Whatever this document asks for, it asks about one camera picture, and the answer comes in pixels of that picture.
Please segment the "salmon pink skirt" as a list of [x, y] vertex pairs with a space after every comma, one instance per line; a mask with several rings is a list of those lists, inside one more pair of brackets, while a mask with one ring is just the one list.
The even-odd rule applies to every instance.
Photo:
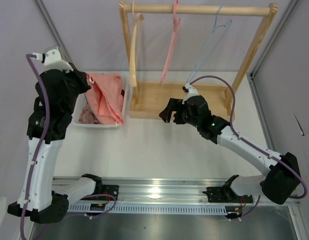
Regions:
[[96, 119], [103, 125], [123, 125], [121, 76], [117, 73], [88, 73], [86, 81], [90, 89], [85, 97]]

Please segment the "light blue wire hanger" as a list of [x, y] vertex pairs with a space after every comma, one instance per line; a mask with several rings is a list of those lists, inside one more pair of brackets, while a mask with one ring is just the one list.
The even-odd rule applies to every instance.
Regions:
[[232, 25], [232, 19], [229, 19], [227, 22], [222, 24], [218, 24], [218, 17], [220, 15], [221, 10], [223, 9], [223, 5], [221, 5], [217, 13], [215, 15], [214, 24], [210, 36], [208, 37], [205, 45], [195, 62], [194, 68], [192, 69], [191, 73], [189, 74], [186, 84], [190, 84], [190, 82], [194, 79], [197, 73], [207, 64], [211, 56], [213, 55], [216, 48], [221, 43], [222, 39], [228, 32], [230, 26]]

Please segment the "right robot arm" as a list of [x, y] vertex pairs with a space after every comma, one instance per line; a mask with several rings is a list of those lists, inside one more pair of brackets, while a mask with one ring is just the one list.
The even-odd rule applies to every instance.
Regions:
[[294, 197], [292, 193], [298, 185], [304, 189], [300, 197], [307, 195], [307, 186], [293, 154], [280, 154], [249, 142], [234, 131], [229, 121], [213, 115], [201, 95], [187, 100], [171, 98], [159, 117], [165, 123], [194, 126], [204, 139], [231, 150], [258, 169], [260, 175], [233, 175], [225, 182], [222, 194], [227, 201], [234, 202], [241, 196], [264, 195], [282, 205]]

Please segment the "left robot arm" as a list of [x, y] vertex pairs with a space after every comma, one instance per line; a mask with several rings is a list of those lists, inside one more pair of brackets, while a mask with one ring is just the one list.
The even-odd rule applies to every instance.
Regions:
[[7, 212], [29, 217], [38, 224], [60, 222], [70, 205], [88, 196], [98, 200], [103, 195], [102, 178], [83, 174], [75, 183], [57, 192], [52, 189], [57, 157], [80, 94], [91, 87], [82, 71], [51, 69], [40, 74], [37, 98], [28, 119], [29, 154], [26, 178], [17, 201]]

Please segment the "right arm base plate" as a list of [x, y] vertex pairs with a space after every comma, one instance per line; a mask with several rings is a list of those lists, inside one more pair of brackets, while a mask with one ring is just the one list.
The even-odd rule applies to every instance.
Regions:
[[207, 196], [209, 203], [253, 203], [251, 195], [239, 196], [234, 193], [230, 188], [222, 186], [210, 186], [202, 192]]

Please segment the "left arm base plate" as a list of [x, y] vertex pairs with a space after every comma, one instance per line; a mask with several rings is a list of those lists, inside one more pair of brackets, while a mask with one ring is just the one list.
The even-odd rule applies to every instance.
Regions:
[[[98, 195], [98, 194], [108, 194], [112, 195], [115, 197], [115, 199], [118, 199], [119, 195], [119, 185], [113, 185], [113, 184], [104, 184], [102, 188], [98, 188], [93, 195]], [[93, 200], [98, 200], [98, 201], [113, 201], [111, 197], [108, 196], [93, 196]]]

